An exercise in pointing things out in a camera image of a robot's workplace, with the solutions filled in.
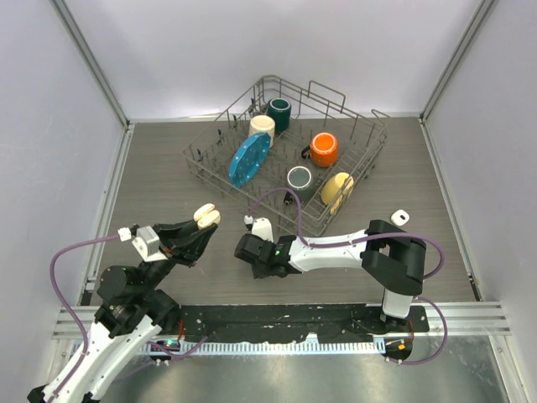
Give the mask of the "white earbud case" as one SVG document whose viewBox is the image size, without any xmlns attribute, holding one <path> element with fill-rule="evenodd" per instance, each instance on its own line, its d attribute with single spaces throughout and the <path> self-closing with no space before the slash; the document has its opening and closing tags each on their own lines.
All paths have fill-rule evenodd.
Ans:
<svg viewBox="0 0 537 403">
<path fill-rule="evenodd" d="M 409 221 L 409 214 L 402 209 L 394 212 L 390 217 L 391 222 L 397 227 L 403 227 Z"/>
</svg>

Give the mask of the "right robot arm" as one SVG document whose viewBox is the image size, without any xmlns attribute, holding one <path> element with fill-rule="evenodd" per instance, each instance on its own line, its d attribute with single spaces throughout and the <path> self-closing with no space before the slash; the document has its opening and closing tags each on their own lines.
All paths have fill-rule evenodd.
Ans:
<svg viewBox="0 0 537 403">
<path fill-rule="evenodd" d="M 377 322 L 390 332 L 408 326 L 410 305 L 423 290 L 426 244 L 382 220 L 341 236 L 263 236 L 256 225 L 244 234 L 234 256 L 251 265 L 256 279 L 284 278 L 312 270 L 363 269 L 382 287 Z"/>
</svg>

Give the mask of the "beige earbud charging case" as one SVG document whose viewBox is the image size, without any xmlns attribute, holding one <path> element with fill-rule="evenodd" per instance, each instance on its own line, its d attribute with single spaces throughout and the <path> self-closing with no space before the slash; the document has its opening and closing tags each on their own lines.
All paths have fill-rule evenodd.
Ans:
<svg viewBox="0 0 537 403">
<path fill-rule="evenodd" d="M 207 203 L 199 207 L 193 219 L 199 229 L 207 228 L 212 224 L 219 224 L 221 221 L 221 213 L 216 209 L 213 203 Z"/>
</svg>

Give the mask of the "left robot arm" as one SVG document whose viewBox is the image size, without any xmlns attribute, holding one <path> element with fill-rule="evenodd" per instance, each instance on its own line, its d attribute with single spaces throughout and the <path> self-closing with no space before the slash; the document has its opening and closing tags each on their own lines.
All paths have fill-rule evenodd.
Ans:
<svg viewBox="0 0 537 403">
<path fill-rule="evenodd" d="M 90 327 L 81 329 L 82 345 L 55 378 L 29 392 L 28 400 L 100 401 L 146 342 L 178 327 L 180 307 L 158 285 L 175 266 L 194 266 L 217 228 L 217 222 L 190 220 L 118 229 L 113 238 L 131 242 L 140 264 L 105 269 L 97 289 L 102 304 Z"/>
</svg>

